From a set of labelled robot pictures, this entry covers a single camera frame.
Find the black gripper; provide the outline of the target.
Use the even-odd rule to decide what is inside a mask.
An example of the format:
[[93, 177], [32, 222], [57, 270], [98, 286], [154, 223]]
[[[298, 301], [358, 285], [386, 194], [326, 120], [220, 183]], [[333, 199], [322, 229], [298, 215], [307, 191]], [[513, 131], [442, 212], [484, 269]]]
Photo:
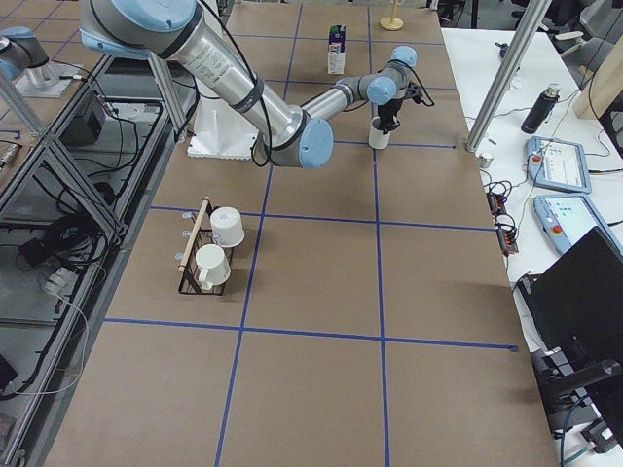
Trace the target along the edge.
[[378, 106], [378, 117], [380, 118], [380, 131], [382, 134], [389, 134], [392, 131], [392, 125], [399, 125], [398, 112], [401, 107], [401, 99], [391, 99], [388, 103]]

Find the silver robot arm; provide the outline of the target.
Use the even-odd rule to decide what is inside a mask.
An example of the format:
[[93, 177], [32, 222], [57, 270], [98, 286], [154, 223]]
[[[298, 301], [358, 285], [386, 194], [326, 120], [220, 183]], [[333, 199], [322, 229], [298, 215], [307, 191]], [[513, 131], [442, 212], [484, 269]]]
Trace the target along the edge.
[[289, 105], [249, 66], [234, 40], [224, 41], [205, 22], [202, 1], [83, 1], [83, 44], [118, 57], [156, 55], [182, 65], [259, 131], [252, 152], [262, 164], [320, 168], [334, 147], [330, 119], [357, 101], [377, 105], [380, 129], [398, 128], [405, 99], [422, 101], [417, 53], [398, 47], [378, 72], [339, 80], [303, 106]]
[[25, 70], [38, 69], [50, 61], [33, 31], [12, 26], [1, 31], [1, 74], [12, 81]]

